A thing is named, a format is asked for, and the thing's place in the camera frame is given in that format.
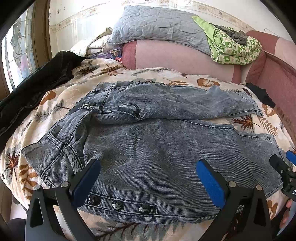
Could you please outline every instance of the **bed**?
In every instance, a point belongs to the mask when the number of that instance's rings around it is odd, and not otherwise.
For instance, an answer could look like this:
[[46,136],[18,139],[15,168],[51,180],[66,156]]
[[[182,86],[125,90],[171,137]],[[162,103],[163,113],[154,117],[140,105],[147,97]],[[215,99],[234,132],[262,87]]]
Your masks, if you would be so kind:
[[[111,59],[83,60],[80,66],[72,70],[72,73],[74,76],[72,80],[44,95],[40,104],[16,129],[0,156],[1,178],[25,208],[29,206],[33,187],[36,184],[43,188],[47,186],[21,155],[21,149],[39,141],[78,101],[101,82],[113,83],[129,79],[140,82],[160,82],[167,85],[189,85],[205,90],[216,85],[226,91],[245,92],[256,101],[263,112],[263,117],[247,115],[240,118],[219,118],[209,121],[231,124],[235,129],[244,132],[271,134],[283,151],[294,148],[291,137],[277,113],[270,106],[261,103],[244,84],[219,80],[209,75],[185,74],[169,68],[126,69],[121,63]],[[12,163],[16,160],[17,165],[13,166]],[[271,219],[281,210],[286,201],[287,197],[280,189],[268,198]],[[60,211],[58,208],[55,211],[66,237],[73,240]],[[99,240],[147,240],[149,238],[152,240],[197,240],[211,223],[210,220],[198,224],[122,223],[81,210],[79,213]]]

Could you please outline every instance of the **folded green quilt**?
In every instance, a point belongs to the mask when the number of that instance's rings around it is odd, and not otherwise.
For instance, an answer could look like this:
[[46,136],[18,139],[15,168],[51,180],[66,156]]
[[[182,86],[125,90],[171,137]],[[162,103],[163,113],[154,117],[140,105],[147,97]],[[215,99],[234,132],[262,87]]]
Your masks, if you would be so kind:
[[210,45],[211,57],[219,64],[249,64],[261,53],[261,43],[248,36],[247,44],[236,43],[225,32],[206,22],[199,16],[193,20],[204,30]]

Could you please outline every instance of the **button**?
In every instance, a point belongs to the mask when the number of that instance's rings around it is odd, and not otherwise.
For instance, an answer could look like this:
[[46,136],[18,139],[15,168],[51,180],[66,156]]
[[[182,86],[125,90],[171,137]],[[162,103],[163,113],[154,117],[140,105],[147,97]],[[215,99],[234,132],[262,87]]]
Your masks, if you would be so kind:
[[139,213],[141,214],[148,214],[151,212],[151,207],[148,204],[141,204],[139,206]]
[[123,207],[124,207],[123,202],[121,202],[119,200],[115,200],[112,202],[112,208],[116,211],[123,209]]
[[87,198],[87,202],[91,205],[98,205],[100,203],[100,198],[96,195],[89,195]]

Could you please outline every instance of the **silver bolt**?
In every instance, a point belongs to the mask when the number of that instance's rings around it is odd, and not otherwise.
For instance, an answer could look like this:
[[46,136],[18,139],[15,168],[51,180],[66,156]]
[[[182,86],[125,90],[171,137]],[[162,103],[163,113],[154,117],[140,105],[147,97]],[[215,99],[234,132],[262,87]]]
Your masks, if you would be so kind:
[[236,187],[236,183],[235,182],[233,182],[233,181],[230,181],[229,183],[228,183],[228,185],[230,186],[230,187],[232,187],[232,188],[234,188],[234,187]]
[[257,185],[257,186],[256,186],[256,189],[257,189],[258,191],[262,191],[262,187],[261,187],[260,185]]
[[39,184],[36,184],[35,186],[34,186],[34,190],[38,190],[40,188],[40,185]]
[[61,183],[62,188],[66,188],[68,185],[69,185],[69,183],[67,181],[64,181]]

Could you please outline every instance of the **gray denim pants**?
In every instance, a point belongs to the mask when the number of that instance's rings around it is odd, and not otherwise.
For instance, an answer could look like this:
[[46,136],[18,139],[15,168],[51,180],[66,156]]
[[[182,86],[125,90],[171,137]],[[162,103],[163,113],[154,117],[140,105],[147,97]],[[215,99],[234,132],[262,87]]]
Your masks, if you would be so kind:
[[121,222],[198,223],[219,211],[196,175],[200,159],[227,181],[260,184],[266,196],[281,186],[269,165],[273,154],[285,160],[273,136],[201,120],[248,114],[262,115],[252,98],[218,86],[100,83],[22,154],[49,187],[99,160],[96,201],[83,211]]

